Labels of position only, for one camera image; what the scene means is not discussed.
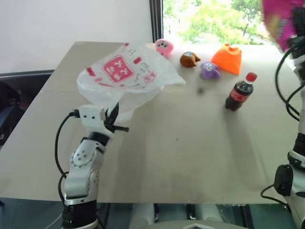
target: white plastic bag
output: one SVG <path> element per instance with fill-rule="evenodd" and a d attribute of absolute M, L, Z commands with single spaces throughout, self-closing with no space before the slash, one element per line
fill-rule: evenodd
<path fill-rule="evenodd" d="M 144 45 L 129 43 L 77 78 L 79 92 L 92 104 L 112 110 L 119 102 L 116 122 L 129 120 L 135 108 L 174 83 L 185 81 L 165 57 Z"/>

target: bottle cap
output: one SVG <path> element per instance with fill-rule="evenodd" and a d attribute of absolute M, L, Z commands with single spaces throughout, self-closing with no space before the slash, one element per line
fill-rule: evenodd
<path fill-rule="evenodd" d="M 248 73 L 246 76 L 246 80 L 250 82 L 254 82 L 257 79 L 257 74 L 255 73 Z"/>

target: table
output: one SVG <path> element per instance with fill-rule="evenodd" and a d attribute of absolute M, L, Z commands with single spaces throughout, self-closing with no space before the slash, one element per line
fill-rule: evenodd
<path fill-rule="evenodd" d="M 88 103 L 77 91 L 76 78 L 120 45 L 77 42 L 71 47 L 1 149 L 0 197 L 59 200 L 55 134 L 68 112 Z M 98 201 L 270 203 L 260 198 L 260 190 L 287 163 L 297 135 L 297 122 L 286 113 L 274 86 L 281 54 L 273 46 L 241 45 L 240 76 L 222 72 L 219 81 L 204 81 L 199 67 L 179 64 L 185 51 L 207 61 L 217 48 L 186 45 L 173 51 L 170 61 L 187 84 L 166 87 L 135 111 L 127 123 L 129 133 L 115 134 L 101 168 Z M 254 93 L 238 112 L 225 110 L 233 85 L 248 72 L 258 74 Z M 280 77 L 288 96 L 298 86 L 297 77 L 287 65 Z M 299 98 L 292 102 L 299 108 Z M 59 140 L 64 171 L 83 136 L 79 119 L 64 126 Z M 278 197 L 275 191 L 267 194 Z"/>

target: soda bottle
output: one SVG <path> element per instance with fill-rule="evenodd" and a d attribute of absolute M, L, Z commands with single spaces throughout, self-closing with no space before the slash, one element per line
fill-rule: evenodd
<path fill-rule="evenodd" d="M 237 82 L 225 101 L 225 108 L 236 111 L 253 92 L 252 83 L 256 80 L 255 73 L 248 73 L 246 80 Z"/>

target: orange object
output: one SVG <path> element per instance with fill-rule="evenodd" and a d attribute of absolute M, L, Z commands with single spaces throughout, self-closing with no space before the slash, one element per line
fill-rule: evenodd
<path fill-rule="evenodd" d="M 242 51 L 239 48 L 232 48 L 229 44 L 225 44 L 215 53 L 211 62 L 216 64 L 221 70 L 239 75 Z"/>

